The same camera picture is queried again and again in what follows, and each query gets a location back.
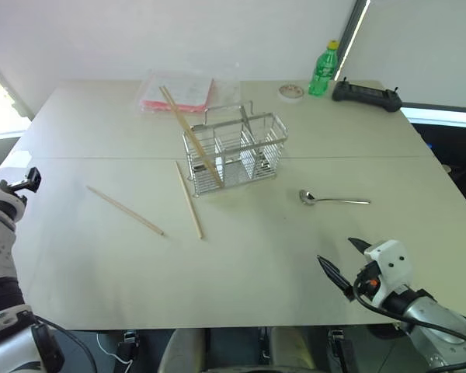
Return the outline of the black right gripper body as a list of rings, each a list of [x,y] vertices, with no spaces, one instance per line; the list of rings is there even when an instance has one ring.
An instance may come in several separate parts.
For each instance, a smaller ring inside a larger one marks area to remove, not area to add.
[[[378,290],[379,266],[375,260],[372,260],[360,270],[347,293],[350,301],[356,300],[363,307],[371,307],[371,304],[363,300],[363,296],[372,301]]]

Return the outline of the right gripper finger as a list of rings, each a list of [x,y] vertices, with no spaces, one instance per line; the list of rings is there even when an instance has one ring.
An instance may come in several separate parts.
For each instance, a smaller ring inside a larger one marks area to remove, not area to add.
[[[349,237],[348,241],[361,253],[364,254],[364,252],[371,247],[371,244],[368,242],[365,242],[362,239],[354,238],[354,237]]]
[[[345,295],[347,299],[352,299],[353,286],[340,273],[339,269],[323,256],[317,255],[317,260],[330,281]]]

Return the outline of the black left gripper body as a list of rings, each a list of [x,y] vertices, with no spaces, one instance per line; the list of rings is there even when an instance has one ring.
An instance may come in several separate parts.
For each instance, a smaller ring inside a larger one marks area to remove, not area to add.
[[[26,175],[24,188],[36,193],[41,184],[41,174],[37,167],[32,167]]]

